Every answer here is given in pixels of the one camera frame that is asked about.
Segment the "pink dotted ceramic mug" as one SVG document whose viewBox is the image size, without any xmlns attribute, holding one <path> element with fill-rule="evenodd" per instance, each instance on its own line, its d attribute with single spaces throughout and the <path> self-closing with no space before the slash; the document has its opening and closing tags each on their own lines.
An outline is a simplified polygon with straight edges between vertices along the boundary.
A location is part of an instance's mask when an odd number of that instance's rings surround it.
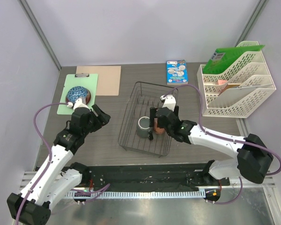
<svg viewBox="0 0 281 225">
<path fill-rule="evenodd" d="M 165 129 L 164 128 L 160 128 L 158 126 L 158 119 L 157 118 L 154 118 L 154 127 L 153 127 L 153 130 L 155 131 L 156 134 L 158 135 L 162 135 L 164 132 L 165 132 Z"/>
</svg>

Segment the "grey ceramic mug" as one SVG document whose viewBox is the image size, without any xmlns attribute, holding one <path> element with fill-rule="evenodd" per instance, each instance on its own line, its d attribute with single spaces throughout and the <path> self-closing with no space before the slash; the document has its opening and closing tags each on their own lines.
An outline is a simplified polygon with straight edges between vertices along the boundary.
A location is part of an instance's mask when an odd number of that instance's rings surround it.
<svg viewBox="0 0 281 225">
<path fill-rule="evenodd" d="M 150 126 L 150 118 L 147 116 L 140 117 L 137 122 L 136 133 L 138 137 L 153 140 L 153 128 Z"/>
</svg>

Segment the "red floral plate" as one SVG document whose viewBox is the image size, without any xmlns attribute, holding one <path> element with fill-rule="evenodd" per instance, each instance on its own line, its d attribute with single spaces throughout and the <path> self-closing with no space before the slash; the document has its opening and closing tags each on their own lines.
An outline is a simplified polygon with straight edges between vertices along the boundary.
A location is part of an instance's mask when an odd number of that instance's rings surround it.
<svg viewBox="0 0 281 225">
<path fill-rule="evenodd" d="M 87 94 L 85 97 L 85 104 L 87 105 L 90 102 L 90 100 L 91 100 L 91 93 L 89 90 L 87 90 Z M 66 103 L 68 103 L 70 101 L 67 96 L 65 98 L 65 101 L 66 101 Z"/>
</svg>

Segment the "white bowl red diamond pattern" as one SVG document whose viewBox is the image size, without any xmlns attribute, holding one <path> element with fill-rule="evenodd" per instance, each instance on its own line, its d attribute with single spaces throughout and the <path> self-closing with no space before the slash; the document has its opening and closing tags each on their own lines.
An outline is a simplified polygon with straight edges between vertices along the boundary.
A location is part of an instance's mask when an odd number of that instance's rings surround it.
<svg viewBox="0 0 281 225">
<path fill-rule="evenodd" d="M 88 90 L 82 86 L 72 87 L 68 93 L 66 94 L 66 100 L 68 102 L 75 103 L 77 99 L 84 98 L 86 99 L 88 96 Z"/>
</svg>

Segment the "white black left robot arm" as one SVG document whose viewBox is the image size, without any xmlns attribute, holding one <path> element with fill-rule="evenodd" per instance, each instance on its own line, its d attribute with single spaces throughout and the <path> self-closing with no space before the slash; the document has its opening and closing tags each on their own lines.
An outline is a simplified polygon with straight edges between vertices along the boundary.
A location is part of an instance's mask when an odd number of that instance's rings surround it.
<svg viewBox="0 0 281 225">
<path fill-rule="evenodd" d="M 20 193 L 11 193 L 7 198 L 7 205 L 15 224 L 46 224 L 53 208 L 68 191 L 90 183 L 89 168 L 77 162 L 72 163 L 60 179 L 57 179 L 57 176 L 84 144 L 87 135 L 107 125 L 110 119 L 110 115 L 104 113 L 97 105 L 91 108 L 79 106 L 74 109 L 66 127 L 57 134 L 53 146 L 48 148 L 48 157 L 35 176 Z"/>
</svg>

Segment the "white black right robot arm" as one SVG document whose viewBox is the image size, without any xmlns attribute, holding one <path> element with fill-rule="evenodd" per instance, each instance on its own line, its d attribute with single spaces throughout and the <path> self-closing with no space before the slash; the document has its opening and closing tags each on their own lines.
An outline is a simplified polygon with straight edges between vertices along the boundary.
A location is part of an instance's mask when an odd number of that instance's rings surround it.
<svg viewBox="0 0 281 225">
<path fill-rule="evenodd" d="M 230 159 L 210 160 L 204 167 L 202 179 L 207 185 L 227 177 L 243 177 L 256 184 L 263 183 L 273 161 L 273 155 L 257 135 L 248 137 L 227 135 L 201 127 L 190 120 L 180 120 L 178 107 L 150 108 L 150 125 L 157 125 L 177 142 L 211 148 Z"/>
</svg>

